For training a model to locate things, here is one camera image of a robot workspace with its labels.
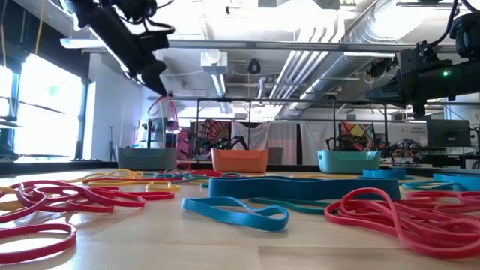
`wooden table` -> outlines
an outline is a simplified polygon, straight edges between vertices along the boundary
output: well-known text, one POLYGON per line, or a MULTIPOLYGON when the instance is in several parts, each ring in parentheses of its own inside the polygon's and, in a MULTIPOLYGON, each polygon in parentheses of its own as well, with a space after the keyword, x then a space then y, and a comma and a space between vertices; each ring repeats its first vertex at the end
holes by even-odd
MULTIPOLYGON (((23 175, 0 182, 8 186, 34 179, 76 179, 93 172, 23 175)), ((328 223, 321 216, 289 211, 285 230, 263 232, 214 222, 180 208, 184 197, 206 196, 207 190, 198 184, 184 185, 175 199, 147 202, 144 209, 117 207, 112 214, 38 212, 0 224, 7 228, 69 222, 78 229, 76 248, 34 261, 0 265, 0 269, 480 269, 480 258, 421 256, 402 248, 396 238, 328 223)), ((35 237, 0 240, 0 252, 57 242, 63 235, 41 233, 35 237)))

